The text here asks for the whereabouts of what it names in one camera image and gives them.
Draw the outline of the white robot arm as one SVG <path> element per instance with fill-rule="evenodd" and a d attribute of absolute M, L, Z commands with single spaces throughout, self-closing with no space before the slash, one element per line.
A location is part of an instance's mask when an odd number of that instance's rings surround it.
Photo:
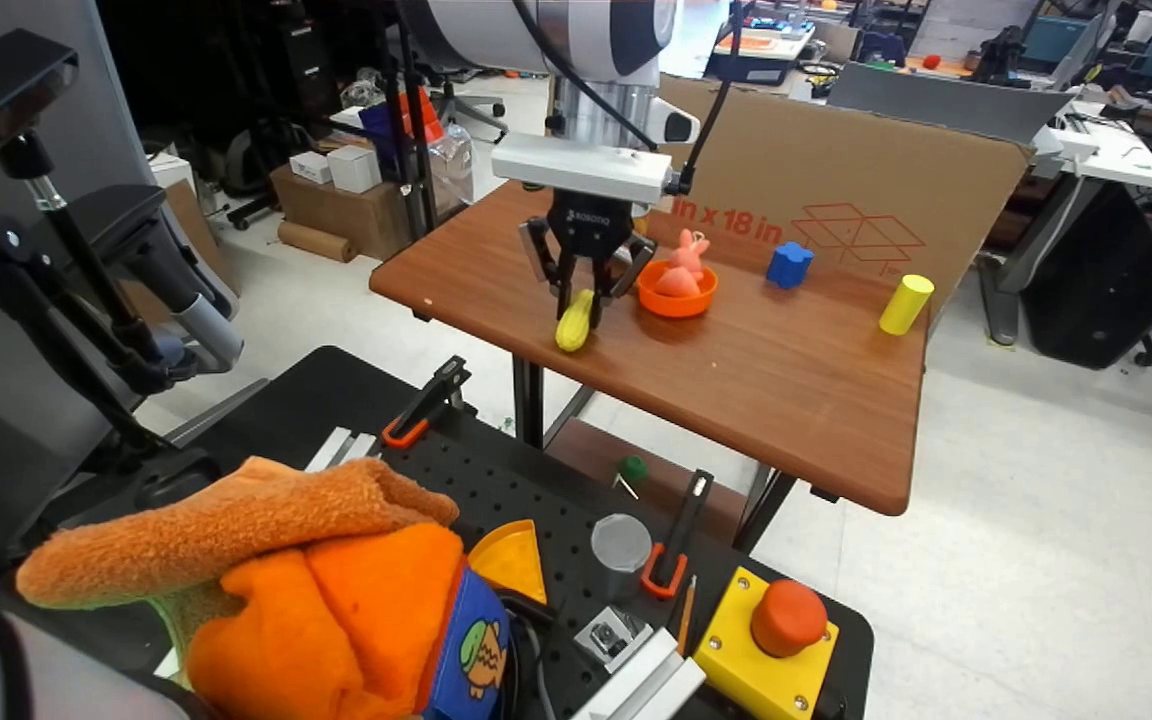
<path fill-rule="evenodd" d="M 551 194 L 547 213 L 527 222 L 527 242 L 557 307 L 566 307 L 579 261 L 603 304 L 617 291 L 612 257 L 633 242 L 633 209 L 652 209 L 671 190 L 671 157 L 647 116 L 676 0 L 401 0 L 401 20 L 441 73 L 551 80 L 551 130 L 507 134 L 491 148 L 491 172 Z"/>

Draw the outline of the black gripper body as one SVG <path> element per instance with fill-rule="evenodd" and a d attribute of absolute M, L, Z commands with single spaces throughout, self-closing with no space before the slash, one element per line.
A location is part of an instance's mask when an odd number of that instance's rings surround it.
<path fill-rule="evenodd" d="M 551 194 L 547 209 L 527 223 L 543 223 L 551 250 L 566 250 L 592 270 L 612 270 L 612 252 L 622 245 L 652 250 L 652 242 L 633 229 L 633 203 L 608 198 Z"/>

